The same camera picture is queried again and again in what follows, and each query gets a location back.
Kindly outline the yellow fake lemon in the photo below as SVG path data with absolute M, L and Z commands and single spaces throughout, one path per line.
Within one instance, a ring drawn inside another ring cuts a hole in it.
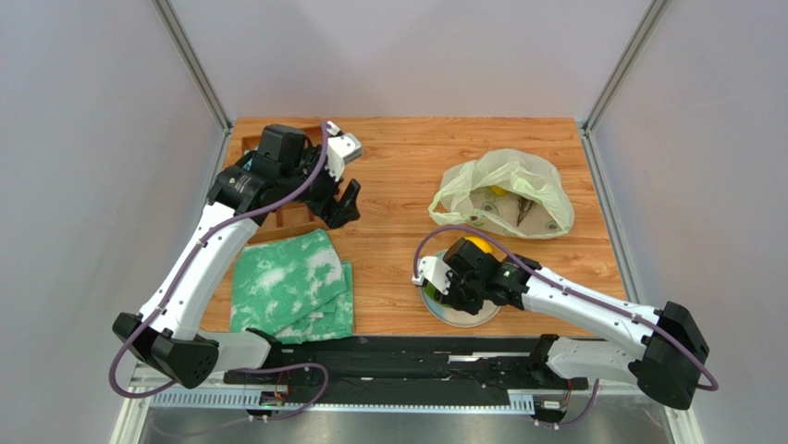
M 493 253 L 491 244 L 484 238 L 478 236 L 465 236 L 464 239 L 475 245 L 483 253 Z

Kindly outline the yellow green fake starfruit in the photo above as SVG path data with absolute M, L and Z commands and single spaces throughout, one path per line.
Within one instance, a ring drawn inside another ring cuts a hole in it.
M 489 187 L 489 192 L 492 193 L 495 196 L 498 196 L 498 197 L 505 196 L 505 195 L 507 195 L 509 193 L 507 190 L 504 190 L 501 187 L 496 186 L 496 185 L 491 185 Z

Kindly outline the avocado print plastic bag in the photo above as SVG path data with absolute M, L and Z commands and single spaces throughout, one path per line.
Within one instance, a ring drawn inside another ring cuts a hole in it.
M 489 192 L 491 185 L 509 193 L 495 196 Z M 535 201 L 536 207 L 517 226 L 519 196 Z M 512 148 L 494 150 L 446 170 L 427 211 L 440 226 L 468 225 L 528 240 L 564 236 L 575 222 L 559 170 L 543 157 Z

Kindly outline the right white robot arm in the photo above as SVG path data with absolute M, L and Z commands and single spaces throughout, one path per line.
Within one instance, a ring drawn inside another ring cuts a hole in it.
M 538 364 L 564 379 L 588 377 L 636 385 L 665 406 L 688 409 L 707 373 L 709 346 L 691 312 L 676 302 L 661 308 L 626 302 L 578 286 L 551 269 L 509 253 L 496 258 L 466 237 L 441 255 L 419 259 L 413 283 L 438 302 L 476 315 L 490 302 L 550 315 L 595 334 L 590 341 L 545 338 Z

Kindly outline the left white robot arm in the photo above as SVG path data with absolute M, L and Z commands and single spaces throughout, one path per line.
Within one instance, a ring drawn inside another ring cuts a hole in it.
M 116 393 L 132 395 L 116 379 L 126 352 L 167 377 L 166 389 L 194 389 L 216 372 L 259 369 L 279 348 L 278 340 L 256 328 L 210 333 L 200 324 L 234 258 L 281 206 L 305 204 L 330 229 L 359 219 L 361 186 L 355 179 L 342 181 L 363 145 L 331 121 L 320 130 L 322 141 L 314 145 L 302 129 L 268 125 L 256 148 L 216 176 L 190 242 L 156 293 L 140 310 L 114 321 L 112 330 L 123 343 L 110 365 Z

